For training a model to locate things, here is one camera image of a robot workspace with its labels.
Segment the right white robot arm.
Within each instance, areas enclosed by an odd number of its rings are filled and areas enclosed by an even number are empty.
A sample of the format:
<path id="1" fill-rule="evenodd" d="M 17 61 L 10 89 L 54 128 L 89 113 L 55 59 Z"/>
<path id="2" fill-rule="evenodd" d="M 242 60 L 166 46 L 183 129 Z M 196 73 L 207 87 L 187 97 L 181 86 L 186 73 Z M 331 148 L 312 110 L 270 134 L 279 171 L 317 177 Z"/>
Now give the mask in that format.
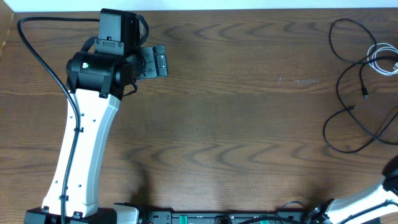
<path id="1" fill-rule="evenodd" d="M 309 223 L 366 223 L 397 212 L 397 158 L 376 184 L 346 198 L 330 199 L 308 213 Z"/>

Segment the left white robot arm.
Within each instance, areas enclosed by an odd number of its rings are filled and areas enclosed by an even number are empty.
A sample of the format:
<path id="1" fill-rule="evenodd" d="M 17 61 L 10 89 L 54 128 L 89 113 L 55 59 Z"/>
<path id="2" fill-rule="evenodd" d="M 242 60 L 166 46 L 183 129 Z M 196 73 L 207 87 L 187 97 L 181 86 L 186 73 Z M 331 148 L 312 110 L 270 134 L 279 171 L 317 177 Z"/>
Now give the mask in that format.
<path id="1" fill-rule="evenodd" d="M 26 212 L 25 223 L 139 223 L 132 205 L 99 206 L 100 170 L 125 86 L 167 74 L 163 45 L 127 53 L 85 47 L 68 61 L 70 100 L 57 168 L 42 205 Z"/>

